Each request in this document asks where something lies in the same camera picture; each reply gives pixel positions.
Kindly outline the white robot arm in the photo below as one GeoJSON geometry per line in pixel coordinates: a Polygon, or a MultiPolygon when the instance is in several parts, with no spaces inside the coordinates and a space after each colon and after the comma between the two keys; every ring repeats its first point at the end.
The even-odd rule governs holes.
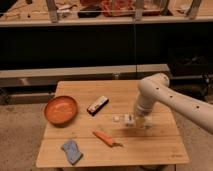
{"type": "Polygon", "coordinates": [[[134,114],[145,118],[154,104],[160,102],[185,116],[213,135],[213,105],[183,95],[169,88],[170,80],[164,73],[157,73],[138,82],[139,94],[134,104],[134,114]]]}

